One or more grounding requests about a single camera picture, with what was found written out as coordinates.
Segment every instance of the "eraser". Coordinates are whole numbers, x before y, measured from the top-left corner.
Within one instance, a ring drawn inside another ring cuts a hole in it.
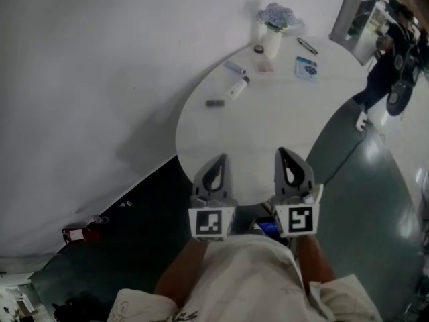
[[[225,100],[208,100],[206,105],[208,107],[222,107],[225,106]]]

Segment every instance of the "oval tabletop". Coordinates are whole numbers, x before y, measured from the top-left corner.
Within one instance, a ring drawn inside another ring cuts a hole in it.
[[[214,157],[230,158],[232,195],[240,205],[267,201],[274,194],[274,158],[285,147],[304,159],[335,111],[366,85],[367,73],[343,47],[306,37],[315,56],[295,37],[285,37],[270,60],[274,73],[258,74],[255,61],[267,60],[253,46],[229,58],[247,71],[248,86],[232,100],[225,91],[239,79],[223,64],[216,67],[186,102],[176,131],[178,158],[188,178]],[[316,83],[295,75],[296,57],[317,63]],[[222,99],[224,107],[207,107]]]

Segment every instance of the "jar lid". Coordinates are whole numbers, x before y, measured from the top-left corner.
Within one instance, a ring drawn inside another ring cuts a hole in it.
[[[260,46],[258,44],[253,48],[253,51],[256,52],[257,54],[263,54],[263,46]]]

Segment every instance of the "purple hydrangea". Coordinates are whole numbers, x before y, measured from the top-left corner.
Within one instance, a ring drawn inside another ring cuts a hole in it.
[[[276,31],[301,23],[299,19],[295,18],[294,12],[290,8],[283,7],[278,3],[270,3],[267,8],[258,11],[256,18]]]

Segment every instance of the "white wall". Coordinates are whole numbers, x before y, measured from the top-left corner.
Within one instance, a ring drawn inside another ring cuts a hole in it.
[[[272,1],[327,36],[343,0],[0,0],[0,254],[58,249],[173,156],[186,97]]]
[[[7,288],[13,286],[25,285],[31,282],[29,279],[32,273],[2,275],[0,277],[0,321],[13,321],[12,316],[18,309],[17,303],[12,299],[12,295],[6,291]]]

